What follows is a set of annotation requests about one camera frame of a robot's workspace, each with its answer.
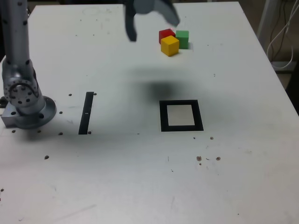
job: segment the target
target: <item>black square frame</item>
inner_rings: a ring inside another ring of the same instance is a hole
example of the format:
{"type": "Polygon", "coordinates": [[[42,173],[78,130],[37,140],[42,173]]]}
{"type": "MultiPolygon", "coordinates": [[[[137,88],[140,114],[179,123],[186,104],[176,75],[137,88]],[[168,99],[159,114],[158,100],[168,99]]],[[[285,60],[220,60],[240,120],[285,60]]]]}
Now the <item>black square frame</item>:
{"type": "Polygon", "coordinates": [[[192,100],[161,100],[160,101],[160,120],[162,132],[190,132],[190,131],[203,131],[198,101],[192,100]],[[194,125],[185,126],[170,126],[168,123],[168,105],[191,105],[194,125]]]}

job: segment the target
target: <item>white cable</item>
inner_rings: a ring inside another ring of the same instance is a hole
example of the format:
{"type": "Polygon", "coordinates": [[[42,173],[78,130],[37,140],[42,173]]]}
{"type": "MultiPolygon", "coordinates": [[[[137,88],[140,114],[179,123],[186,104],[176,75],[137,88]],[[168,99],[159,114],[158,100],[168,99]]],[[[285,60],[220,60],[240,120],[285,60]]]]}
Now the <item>white cable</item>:
{"type": "Polygon", "coordinates": [[[272,65],[272,67],[276,68],[276,69],[284,69],[284,68],[288,67],[290,65],[290,63],[292,62],[292,60],[293,60],[293,55],[294,55],[294,52],[293,52],[293,46],[292,46],[292,56],[291,56],[291,59],[290,59],[289,63],[286,64],[284,67],[276,67],[274,65],[272,65]]]}
{"type": "MultiPolygon", "coordinates": [[[[270,48],[270,46],[271,46],[272,43],[276,40],[276,38],[279,37],[279,35],[281,34],[281,32],[283,32],[283,31],[285,30],[285,28],[290,24],[291,19],[293,18],[293,16],[294,16],[295,13],[297,12],[298,8],[299,8],[299,5],[297,5],[295,11],[291,14],[290,19],[289,19],[289,21],[287,22],[287,24],[281,29],[281,31],[276,35],[276,37],[274,37],[274,39],[270,42],[270,44],[269,44],[269,46],[268,46],[268,48],[267,48],[267,58],[269,58],[269,57],[268,57],[268,54],[269,54],[269,48],[270,48]]],[[[292,56],[291,56],[291,60],[289,61],[289,63],[288,63],[287,65],[285,65],[284,67],[281,67],[281,68],[280,68],[280,67],[275,67],[275,66],[273,66],[273,67],[276,68],[276,69],[284,69],[285,67],[287,67],[287,66],[292,62],[292,59],[293,59],[293,46],[292,46],[292,56]]]]}
{"type": "MultiPolygon", "coordinates": [[[[293,12],[294,12],[295,6],[297,5],[297,2],[298,2],[298,0],[296,0],[295,3],[294,3],[294,5],[293,5],[293,8],[292,8],[292,11],[291,11],[289,20],[291,19],[291,15],[293,15],[293,12]]],[[[287,34],[287,32],[289,31],[289,27],[290,27],[290,24],[289,24],[288,27],[286,28],[286,32],[285,32],[285,34],[287,34]]]]}

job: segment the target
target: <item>red cube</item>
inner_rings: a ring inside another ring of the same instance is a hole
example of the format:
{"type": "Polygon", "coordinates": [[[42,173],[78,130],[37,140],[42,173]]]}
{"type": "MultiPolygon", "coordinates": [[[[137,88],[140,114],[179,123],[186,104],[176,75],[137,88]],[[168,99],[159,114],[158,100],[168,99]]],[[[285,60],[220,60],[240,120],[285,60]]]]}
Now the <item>red cube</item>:
{"type": "Polygon", "coordinates": [[[165,38],[168,36],[176,37],[176,34],[171,29],[165,29],[165,30],[159,31],[159,44],[161,44],[162,38],[165,38]]]}

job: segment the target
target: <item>table surface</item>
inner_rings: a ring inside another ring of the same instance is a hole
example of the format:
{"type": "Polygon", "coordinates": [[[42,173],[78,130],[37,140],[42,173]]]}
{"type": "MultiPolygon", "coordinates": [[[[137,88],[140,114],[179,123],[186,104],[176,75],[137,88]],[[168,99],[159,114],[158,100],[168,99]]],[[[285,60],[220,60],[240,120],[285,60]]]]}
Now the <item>table surface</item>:
{"type": "Polygon", "coordinates": [[[63,113],[41,133],[0,122],[0,223],[299,222],[299,118],[240,5],[176,8],[191,49],[173,57],[157,13],[131,43],[121,5],[35,8],[30,57],[63,113]],[[204,131],[161,132],[163,99],[197,99],[204,131]]]}

